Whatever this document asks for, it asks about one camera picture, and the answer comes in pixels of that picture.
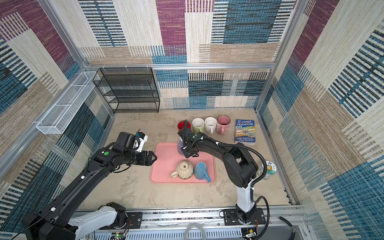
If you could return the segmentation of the purple mug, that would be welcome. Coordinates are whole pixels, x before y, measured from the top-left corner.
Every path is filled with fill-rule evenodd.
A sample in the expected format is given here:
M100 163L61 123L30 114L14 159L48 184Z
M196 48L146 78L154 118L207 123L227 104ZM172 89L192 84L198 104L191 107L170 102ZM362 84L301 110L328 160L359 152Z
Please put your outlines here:
M184 143L183 143L183 140L182 139L179 139L178 141L178 146L177 146L177 151L180 155L184 156L184 153L183 153L183 148L184 148Z

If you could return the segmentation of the red mug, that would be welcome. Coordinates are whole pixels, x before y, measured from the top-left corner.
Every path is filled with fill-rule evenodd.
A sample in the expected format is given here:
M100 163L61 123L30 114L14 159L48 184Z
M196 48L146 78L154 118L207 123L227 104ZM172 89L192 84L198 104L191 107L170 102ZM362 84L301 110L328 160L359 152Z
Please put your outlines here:
M178 131L183 131L184 129L188 129L189 131L191 131L191 123L189 121L180 121L177 125L178 127Z

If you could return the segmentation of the light green mug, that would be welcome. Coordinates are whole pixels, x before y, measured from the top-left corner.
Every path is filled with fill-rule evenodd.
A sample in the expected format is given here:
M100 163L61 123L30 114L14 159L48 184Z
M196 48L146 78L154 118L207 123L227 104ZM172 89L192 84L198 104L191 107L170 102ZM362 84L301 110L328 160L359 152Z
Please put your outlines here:
M205 132L205 121L201 118L195 118L192 121L193 132L195 134Z

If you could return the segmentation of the white mug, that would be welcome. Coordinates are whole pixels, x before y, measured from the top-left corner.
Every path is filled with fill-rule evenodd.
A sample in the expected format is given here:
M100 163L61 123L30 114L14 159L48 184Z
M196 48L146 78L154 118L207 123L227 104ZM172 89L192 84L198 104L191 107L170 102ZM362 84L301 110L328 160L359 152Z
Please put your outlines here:
M205 131L207 134L213 134L216 131L217 120L213 117L208 117L205 119Z

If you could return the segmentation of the pink ghost pattern mug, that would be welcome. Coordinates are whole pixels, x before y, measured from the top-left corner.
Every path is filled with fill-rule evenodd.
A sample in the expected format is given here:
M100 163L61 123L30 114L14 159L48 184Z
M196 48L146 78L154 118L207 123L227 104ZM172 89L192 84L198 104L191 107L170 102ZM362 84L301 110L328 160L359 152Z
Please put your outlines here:
M221 115L217 118L216 133L226 135L231 123L231 119L226 115Z

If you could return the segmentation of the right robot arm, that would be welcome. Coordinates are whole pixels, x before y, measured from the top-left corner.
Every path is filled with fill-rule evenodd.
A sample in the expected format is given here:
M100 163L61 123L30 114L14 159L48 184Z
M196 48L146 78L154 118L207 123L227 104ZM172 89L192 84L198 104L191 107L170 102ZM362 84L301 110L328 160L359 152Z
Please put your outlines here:
M238 220L241 224L250 223L256 211L256 202L253 198L254 185L267 174L265 158L258 151L242 143L223 143L204 133L195 134L188 128L180 130L178 135L183 141L182 152L186 158L204 152L224 163L229 179L237 187Z

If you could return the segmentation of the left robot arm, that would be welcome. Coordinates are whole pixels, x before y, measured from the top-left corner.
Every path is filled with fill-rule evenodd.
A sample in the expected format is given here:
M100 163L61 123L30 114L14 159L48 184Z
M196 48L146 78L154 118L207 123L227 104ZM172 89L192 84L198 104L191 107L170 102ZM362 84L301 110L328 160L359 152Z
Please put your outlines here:
M142 149L146 139L142 132L121 132L115 142L97 150L84 170L61 194L39 213L26 214L22 225L27 239L74 240L80 228L71 226L70 218L103 179L113 172L120 172L121 165L151 166L157 160L154 152Z

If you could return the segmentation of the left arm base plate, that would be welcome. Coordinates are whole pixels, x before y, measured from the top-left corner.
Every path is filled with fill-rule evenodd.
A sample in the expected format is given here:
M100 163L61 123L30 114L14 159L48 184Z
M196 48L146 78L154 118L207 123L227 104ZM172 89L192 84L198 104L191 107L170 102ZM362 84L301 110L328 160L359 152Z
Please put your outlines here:
M106 226L100 230L128 230L140 229L142 223L142 212L126 212L127 219L122 227Z

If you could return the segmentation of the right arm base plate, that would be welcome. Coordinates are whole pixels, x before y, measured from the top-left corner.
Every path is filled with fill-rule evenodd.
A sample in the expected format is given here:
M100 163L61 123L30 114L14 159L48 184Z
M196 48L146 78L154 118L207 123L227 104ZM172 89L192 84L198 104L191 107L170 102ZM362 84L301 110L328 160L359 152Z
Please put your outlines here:
M222 211L226 226L235 225L265 225L266 214L262 208L255 208L248 213L243 213L238 209L224 209Z

